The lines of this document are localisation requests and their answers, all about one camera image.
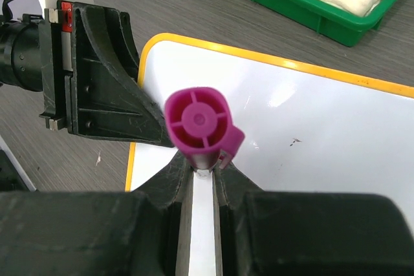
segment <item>marker cap clip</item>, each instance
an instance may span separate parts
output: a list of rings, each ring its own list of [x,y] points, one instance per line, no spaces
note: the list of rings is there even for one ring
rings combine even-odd
[[[213,88],[195,87],[172,94],[165,106],[169,137],[195,169],[211,169],[225,152],[225,168],[245,134],[233,125],[224,96]]]

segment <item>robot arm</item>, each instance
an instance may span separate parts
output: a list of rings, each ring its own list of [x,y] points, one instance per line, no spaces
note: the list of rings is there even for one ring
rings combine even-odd
[[[43,91],[46,127],[86,138],[172,146],[137,84],[129,14],[93,0],[39,0],[43,16],[0,19],[0,83]]]

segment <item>black cylinder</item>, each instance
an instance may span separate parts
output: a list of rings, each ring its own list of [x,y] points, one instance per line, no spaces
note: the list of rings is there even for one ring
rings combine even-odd
[[[41,92],[41,57],[36,23],[0,26],[0,83]]]

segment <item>black plastic bracket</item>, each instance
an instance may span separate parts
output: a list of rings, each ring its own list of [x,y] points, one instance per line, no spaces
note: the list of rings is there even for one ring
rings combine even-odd
[[[192,176],[177,153],[132,193],[0,193],[1,275],[188,275]]]
[[[160,107],[136,82],[139,55],[129,14],[71,5],[71,31],[65,34],[70,46],[62,43],[62,25],[69,24],[63,10],[46,9],[39,24],[46,127],[66,127],[71,134],[98,140],[172,147]],[[70,68],[63,66],[68,53]]]
[[[216,254],[223,264],[216,264],[217,275],[414,272],[413,237],[386,197],[267,192],[235,167],[216,171],[214,178],[215,227],[221,234]]]

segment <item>whiteboard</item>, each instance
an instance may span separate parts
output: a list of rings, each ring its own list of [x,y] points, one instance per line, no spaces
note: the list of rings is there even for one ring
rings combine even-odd
[[[243,55],[159,40],[142,59],[142,86],[161,109],[181,89],[221,91],[246,135],[234,164],[264,190],[385,195],[414,231],[414,99]],[[131,189],[177,152],[140,143],[132,150]]]

